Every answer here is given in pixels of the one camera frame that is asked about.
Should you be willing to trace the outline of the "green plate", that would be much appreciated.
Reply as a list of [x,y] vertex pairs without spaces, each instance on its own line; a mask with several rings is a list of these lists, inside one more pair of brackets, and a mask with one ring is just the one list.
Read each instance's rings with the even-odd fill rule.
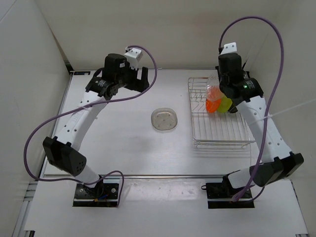
[[230,98],[223,96],[221,99],[221,103],[217,108],[217,112],[219,113],[226,113],[230,107],[232,106],[233,102]]

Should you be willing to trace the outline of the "clear glass plate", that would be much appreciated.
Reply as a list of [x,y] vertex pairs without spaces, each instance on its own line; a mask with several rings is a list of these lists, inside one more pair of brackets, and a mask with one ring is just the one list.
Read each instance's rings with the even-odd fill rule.
[[223,92],[220,90],[219,80],[216,76],[210,76],[208,78],[205,91],[206,98],[211,102],[215,102],[224,96]]
[[177,114],[171,108],[155,109],[151,114],[151,124],[156,132],[173,132],[178,124]]

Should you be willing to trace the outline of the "orange plate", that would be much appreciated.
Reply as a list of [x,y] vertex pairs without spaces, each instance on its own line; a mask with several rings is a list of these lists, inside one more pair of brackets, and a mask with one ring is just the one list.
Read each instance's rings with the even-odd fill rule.
[[213,101],[213,102],[206,99],[206,101],[205,101],[206,111],[208,113],[214,113],[219,108],[221,101],[222,101],[222,99],[218,99],[218,100]]

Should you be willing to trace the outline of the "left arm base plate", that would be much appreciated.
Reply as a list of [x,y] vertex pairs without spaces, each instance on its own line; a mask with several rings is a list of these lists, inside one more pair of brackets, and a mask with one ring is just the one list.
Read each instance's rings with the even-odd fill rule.
[[119,200],[119,181],[103,181],[94,188],[77,184],[73,207],[117,207]]

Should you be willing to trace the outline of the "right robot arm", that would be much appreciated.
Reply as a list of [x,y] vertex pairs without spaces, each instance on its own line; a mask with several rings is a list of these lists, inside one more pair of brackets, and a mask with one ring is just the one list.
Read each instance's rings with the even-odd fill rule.
[[254,78],[245,78],[237,53],[219,55],[219,87],[245,119],[259,148],[257,164],[223,177],[222,193],[236,198],[244,188],[264,187],[290,176],[303,164],[300,153],[293,153],[266,112],[264,93]]

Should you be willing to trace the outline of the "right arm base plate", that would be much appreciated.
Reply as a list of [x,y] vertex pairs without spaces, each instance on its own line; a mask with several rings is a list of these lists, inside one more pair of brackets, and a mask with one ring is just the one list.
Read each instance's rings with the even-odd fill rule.
[[208,209],[243,209],[254,208],[251,190],[245,191],[243,196],[238,201],[232,201],[235,194],[243,188],[234,189],[224,175],[221,181],[206,182],[201,186],[203,191],[206,191]]

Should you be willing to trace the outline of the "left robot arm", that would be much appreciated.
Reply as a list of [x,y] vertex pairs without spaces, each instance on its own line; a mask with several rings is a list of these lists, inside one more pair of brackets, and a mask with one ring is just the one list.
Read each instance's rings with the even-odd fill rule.
[[142,56],[137,48],[128,49],[123,55],[108,54],[104,67],[94,73],[86,86],[78,111],[71,114],[53,138],[43,141],[48,162],[83,183],[93,198],[102,195],[104,186],[99,181],[100,176],[92,171],[86,164],[86,157],[79,152],[81,143],[98,114],[120,88],[143,92],[149,87],[147,68],[143,69],[140,79],[137,77]]

